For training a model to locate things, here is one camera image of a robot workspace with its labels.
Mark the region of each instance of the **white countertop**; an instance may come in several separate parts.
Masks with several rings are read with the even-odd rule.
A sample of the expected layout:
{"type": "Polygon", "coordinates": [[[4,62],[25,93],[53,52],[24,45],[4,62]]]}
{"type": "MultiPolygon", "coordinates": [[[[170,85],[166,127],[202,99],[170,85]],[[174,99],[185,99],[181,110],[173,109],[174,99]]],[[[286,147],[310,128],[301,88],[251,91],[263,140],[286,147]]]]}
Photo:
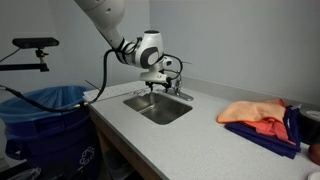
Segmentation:
{"type": "Polygon", "coordinates": [[[193,107],[167,125],[158,125],[123,103],[126,94],[92,104],[106,123],[163,178],[304,180],[320,166],[306,156],[279,156],[218,124],[216,116],[231,102],[189,89],[193,107]]]}

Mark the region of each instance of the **purple cloth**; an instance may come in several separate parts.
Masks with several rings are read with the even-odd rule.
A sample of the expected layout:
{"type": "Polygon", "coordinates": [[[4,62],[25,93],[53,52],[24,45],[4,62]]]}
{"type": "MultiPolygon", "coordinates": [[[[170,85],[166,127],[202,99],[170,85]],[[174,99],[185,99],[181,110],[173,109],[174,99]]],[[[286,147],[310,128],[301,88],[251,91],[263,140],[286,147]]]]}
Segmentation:
{"type": "Polygon", "coordinates": [[[288,144],[275,137],[259,134],[254,128],[239,122],[228,123],[225,125],[225,128],[281,156],[287,156],[294,159],[296,152],[300,152],[301,150],[297,126],[298,114],[299,109],[291,110],[287,107],[286,114],[284,116],[284,124],[288,132],[289,140],[295,142],[296,146],[288,144]]]}

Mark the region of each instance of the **robotic arm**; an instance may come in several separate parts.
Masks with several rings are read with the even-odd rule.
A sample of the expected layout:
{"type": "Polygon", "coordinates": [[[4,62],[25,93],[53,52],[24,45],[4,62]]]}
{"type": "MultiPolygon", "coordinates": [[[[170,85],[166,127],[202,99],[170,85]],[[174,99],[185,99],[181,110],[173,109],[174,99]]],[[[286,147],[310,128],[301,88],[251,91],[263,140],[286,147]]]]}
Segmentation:
{"type": "Polygon", "coordinates": [[[115,50],[118,60],[127,65],[149,69],[141,73],[140,80],[147,85],[162,84],[171,86],[171,78],[163,74],[164,67],[172,60],[164,56],[162,37],[158,31],[145,31],[137,43],[125,40],[117,30],[124,16],[124,0],[75,0],[80,8],[93,21],[101,35],[115,50]]]}

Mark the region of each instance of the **white wall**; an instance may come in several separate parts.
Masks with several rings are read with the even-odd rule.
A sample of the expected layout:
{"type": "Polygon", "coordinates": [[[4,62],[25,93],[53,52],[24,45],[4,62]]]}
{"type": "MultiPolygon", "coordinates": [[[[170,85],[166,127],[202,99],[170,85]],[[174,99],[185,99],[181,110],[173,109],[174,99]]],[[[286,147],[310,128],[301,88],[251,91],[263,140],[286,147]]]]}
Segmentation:
{"type": "MultiPolygon", "coordinates": [[[[102,84],[102,56],[110,46],[95,29],[89,18],[73,0],[2,1],[0,3],[0,58],[13,52],[11,41],[17,37],[52,36],[60,41],[58,47],[46,48],[45,58],[50,72],[0,72],[0,84],[21,92],[48,86],[84,85],[85,80],[97,86],[102,84]]],[[[126,1],[126,13],[119,31],[128,40],[142,36],[150,29],[149,0],[126,1]]],[[[38,63],[34,49],[20,50],[3,64],[38,63]]],[[[140,69],[122,65],[110,56],[109,82],[120,84],[137,80],[140,69]]],[[[0,91],[0,102],[12,97],[0,91]]],[[[0,154],[4,154],[6,140],[0,122],[0,154]]],[[[16,165],[6,158],[11,166],[16,165]]]]}
{"type": "Polygon", "coordinates": [[[319,0],[151,0],[183,75],[320,105],[319,0]]]}

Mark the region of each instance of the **sink basin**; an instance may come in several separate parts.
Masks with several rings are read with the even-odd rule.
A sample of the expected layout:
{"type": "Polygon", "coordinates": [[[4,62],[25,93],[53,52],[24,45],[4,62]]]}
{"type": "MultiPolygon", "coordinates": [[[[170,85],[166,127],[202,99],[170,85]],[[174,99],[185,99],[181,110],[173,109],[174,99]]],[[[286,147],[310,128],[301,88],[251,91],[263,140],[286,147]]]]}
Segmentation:
{"type": "Polygon", "coordinates": [[[137,96],[123,103],[161,125],[169,124],[192,110],[189,105],[155,93],[137,96]]]}

